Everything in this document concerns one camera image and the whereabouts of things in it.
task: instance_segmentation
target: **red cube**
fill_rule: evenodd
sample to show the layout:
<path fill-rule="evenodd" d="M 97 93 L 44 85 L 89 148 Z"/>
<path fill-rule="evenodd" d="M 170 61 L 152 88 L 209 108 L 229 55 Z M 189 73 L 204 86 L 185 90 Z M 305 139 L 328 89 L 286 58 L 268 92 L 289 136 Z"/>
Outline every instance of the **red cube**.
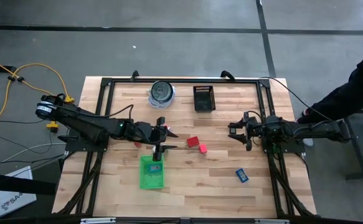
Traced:
<path fill-rule="evenodd" d="M 204 145 L 204 144 L 200 145 L 199 150 L 200 150 L 200 153 L 206 153 L 207 152 L 206 145 Z"/>
<path fill-rule="evenodd" d="M 194 147 L 199 145 L 199 139 L 197 136 L 187 139 L 189 147 Z"/>

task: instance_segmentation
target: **butcher block table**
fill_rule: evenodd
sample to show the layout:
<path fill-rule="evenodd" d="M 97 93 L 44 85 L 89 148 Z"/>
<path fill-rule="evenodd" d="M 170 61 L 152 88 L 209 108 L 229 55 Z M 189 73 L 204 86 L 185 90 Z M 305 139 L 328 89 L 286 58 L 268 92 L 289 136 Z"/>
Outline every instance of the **butcher block table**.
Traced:
<path fill-rule="evenodd" d="M 79 106 L 95 112 L 102 77 L 86 77 Z M 284 78 L 279 81 L 286 84 Z M 277 116 L 293 121 L 288 90 L 270 80 Z M 178 138 L 167 137 L 166 144 L 178 146 L 164 154 L 165 188 L 139 188 L 139 158 L 152 154 L 152 146 L 136 147 L 132 142 L 110 140 L 104 154 L 95 200 L 94 216 L 112 217 L 200 217 L 200 218 L 275 218 L 275 204 L 267 156 L 261 146 L 250 152 L 227 135 L 229 122 L 237 122 L 246 110 L 259 112 L 256 86 L 236 83 L 172 83 L 176 97 L 165 110 L 148 104 L 152 83 L 117 83 L 111 113 L 134 104 L 132 118 L 153 125 L 160 116 Z M 212 85 L 216 110 L 196 113 L 192 87 Z M 102 112 L 107 99 L 106 90 Z M 263 90 L 265 106 L 267 100 Z M 127 118 L 124 111 L 117 118 Z M 207 154 L 189 148 L 187 138 L 197 136 L 206 144 Z M 59 211 L 80 186 L 86 152 L 76 152 L 64 164 L 53 212 Z M 306 208 L 315 213 L 306 166 L 295 154 L 285 154 L 289 183 Z M 243 168 L 249 180 L 241 183 L 235 171 Z M 285 195 L 280 190 L 283 209 Z M 90 187 L 86 191 L 87 208 Z"/>

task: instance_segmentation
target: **gray floor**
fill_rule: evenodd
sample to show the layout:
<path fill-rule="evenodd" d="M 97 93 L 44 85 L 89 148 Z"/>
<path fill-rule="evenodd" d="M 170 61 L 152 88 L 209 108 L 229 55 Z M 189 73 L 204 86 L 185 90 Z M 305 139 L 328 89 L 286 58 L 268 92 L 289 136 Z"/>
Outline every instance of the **gray floor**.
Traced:
<path fill-rule="evenodd" d="M 269 29 L 363 30 L 363 0 L 262 4 Z M 0 24 L 260 28 L 254 0 L 0 0 Z M 269 35 L 269 40 L 277 77 L 285 77 L 308 104 L 344 83 L 363 58 L 363 35 Z M 60 72 L 77 101 L 87 75 L 131 75 L 133 70 L 144 76 L 216 77 L 222 70 L 236 77 L 268 75 L 261 34 L 0 30 L 0 63 L 19 67 L 32 62 Z M 27 68 L 22 75 L 35 86 L 62 92 L 57 77 L 46 69 Z M 6 75 L 0 74 L 0 109 L 6 83 Z M 14 83 L 2 119 L 37 121 L 39 98 L 40 93 Z M 292 100 L 298 115 L 304 106 Z M 0 123 L 0 135 L 29 147 L 45 144 L 50 141 L 44 125 Z M 21 150 L 0 139 L 0 161 Z M 52 157 L 63 150 L 53 146 L 47 154 L 25 152 L 14 159 Z M 317 140 L 307 155 L 318 213 L 363 221 L 363 180 L 344 180 L 346 174 L 359 171 L 351 145 Z M 2 164 L 0 174 L 22 166 Z"/>

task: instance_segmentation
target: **green plastic container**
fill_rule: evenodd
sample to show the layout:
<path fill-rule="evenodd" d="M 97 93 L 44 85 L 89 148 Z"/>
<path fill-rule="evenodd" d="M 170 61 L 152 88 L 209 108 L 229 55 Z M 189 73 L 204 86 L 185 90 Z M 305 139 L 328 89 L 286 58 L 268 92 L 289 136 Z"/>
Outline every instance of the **green plastic container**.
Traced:
<path fill-rule="evenodd" d="M 159 162 L 154 162 L 152 156 L 141 156 L 139 160 L 140 189 L 161 189 L 164 187 L 163 156 Z"/>

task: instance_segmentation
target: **black mesh basket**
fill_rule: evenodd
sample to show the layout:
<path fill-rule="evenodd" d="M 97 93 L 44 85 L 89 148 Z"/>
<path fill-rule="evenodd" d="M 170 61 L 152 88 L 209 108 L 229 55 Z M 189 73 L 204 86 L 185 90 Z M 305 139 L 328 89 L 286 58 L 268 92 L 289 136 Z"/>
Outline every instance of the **black mesh basket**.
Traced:
<path fill-rule="evenodd" d="M 194 86 L 194 106 L 196 112 L 216 110 L 213 86 Z"/>

